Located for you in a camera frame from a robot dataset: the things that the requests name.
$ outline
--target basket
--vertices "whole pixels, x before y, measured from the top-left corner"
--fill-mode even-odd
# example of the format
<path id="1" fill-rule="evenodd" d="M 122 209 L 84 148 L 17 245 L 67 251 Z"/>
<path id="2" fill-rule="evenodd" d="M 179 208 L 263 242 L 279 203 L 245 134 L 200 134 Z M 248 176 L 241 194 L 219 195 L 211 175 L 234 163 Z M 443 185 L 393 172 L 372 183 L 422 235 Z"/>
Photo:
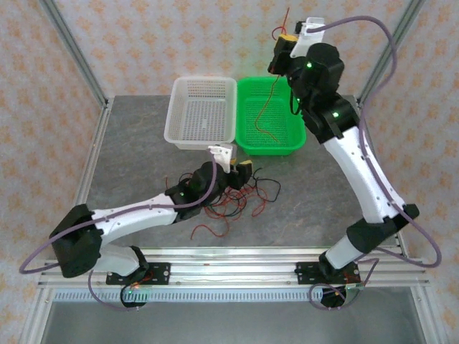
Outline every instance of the basket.
<path id="1" fill-rule="evenodd" d="M 273 96 L 257 122 L 258 128 L 273 134 L 279 142 L 255 127 L 255 120 L 266 103 L 275 77 L 247 77 L 237 83 L 236 142 L 250 155 L 287 156 L 306 142 L 306 129 L 300 115 L 290 113 L 290 87 L 279 79 Z"/>
<path id="2" fill-rule="evenodd" d="M 180 149 L 235 139 L 237 83 L 230 77 L 180 77 L 172 87 L 164 138 Z"/>

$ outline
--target white cable clip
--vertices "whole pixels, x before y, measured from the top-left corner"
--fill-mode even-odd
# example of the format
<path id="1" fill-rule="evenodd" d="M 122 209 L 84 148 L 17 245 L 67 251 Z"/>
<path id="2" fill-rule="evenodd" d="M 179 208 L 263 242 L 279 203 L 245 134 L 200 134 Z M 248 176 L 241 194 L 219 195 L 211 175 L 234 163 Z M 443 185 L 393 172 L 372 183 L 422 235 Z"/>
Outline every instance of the white cable clip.
<path id="1" fill-rule="evenodd" d="M 214 156 L 215 162 L 223 167 L 225 173 L 231 171 L 231 157 L 233 145 L 222 143 L 220 145 L 210 145 L 210 153 Z"/>
<path id="2" fill-rule="evenodd" d="M 323 25 L 325 25 L 324 18 L 310 16 L 306 19 L 301 27 L 301 32 L 298 35 L 298 41 L 290 53 L 290 57 L 292 59 L 295 57 L 306 56 L 311 45 L 322 42 L 324 31 L 309 34 L 306 30 L 316 29 L 318 27 L 322 27 Z"/>

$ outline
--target green plastic basket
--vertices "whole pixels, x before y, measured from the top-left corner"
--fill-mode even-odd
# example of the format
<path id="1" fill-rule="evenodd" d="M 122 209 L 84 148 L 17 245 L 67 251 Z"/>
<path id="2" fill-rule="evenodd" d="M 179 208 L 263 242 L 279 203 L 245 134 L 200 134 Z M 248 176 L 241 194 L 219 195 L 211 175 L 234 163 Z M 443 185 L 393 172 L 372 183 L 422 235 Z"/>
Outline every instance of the green plastic basket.
<path id="1" fill-rule="evenodd" d="M 246 77 L 237 83 L 236 142 L 253 156 L 287 156 L 306 142 L 303 119 L 290 113 L 290 87 L 285 78 L 276 82 L 273 96 L 257 123 L 279 142 L 255 128 L 274 81 L 275 77 Z"/>

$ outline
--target patterned wall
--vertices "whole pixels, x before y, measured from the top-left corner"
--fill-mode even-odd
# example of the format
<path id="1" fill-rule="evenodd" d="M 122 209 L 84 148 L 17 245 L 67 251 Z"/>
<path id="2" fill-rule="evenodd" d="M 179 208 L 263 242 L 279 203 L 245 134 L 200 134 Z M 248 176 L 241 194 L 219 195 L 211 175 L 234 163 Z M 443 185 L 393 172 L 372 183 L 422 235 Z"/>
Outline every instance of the patterned wall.
<path id="1" fill-rule="evenodd" d="M 170 94 L 183 75 L 267 75 L 282 24 L 374 15 L 393 30 L 409 0 L 57 0 L 108 97 Z M 371 24 L 325 33 L 346 64 L 341 92 L 358 94 L 386 44 Z"/>
<path id="2" fill-rule="evenodd" d="M 451 343 L 459 343 L 459 1 L 426 1 L 399 53 L 399 69 L 375 101 L 369 127 L 383 169 L 443 251 L 430 270 Z M 414 230 L 410 253 L 433 249 Z"/>
<path id="3" fill-rule="evenodd" d="M 0 5 L 0 343 L 35 293 L 19 265 L 72 206 L 100 108 L 37 0 Z"/>

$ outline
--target white plastic basket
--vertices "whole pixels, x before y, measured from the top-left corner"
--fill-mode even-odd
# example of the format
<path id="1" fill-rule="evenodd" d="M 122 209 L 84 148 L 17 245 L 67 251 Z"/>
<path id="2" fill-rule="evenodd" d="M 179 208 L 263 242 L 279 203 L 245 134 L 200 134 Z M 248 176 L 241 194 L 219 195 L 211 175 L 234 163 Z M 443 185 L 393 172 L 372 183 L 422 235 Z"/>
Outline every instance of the white plastic basket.
<path id="1" fill-rule="evenodd" d="M 236 131 L 237 83 L 231 77 L 180 77 L 172 87 L 164 138 L 180 149 L 230 143 Z"/>

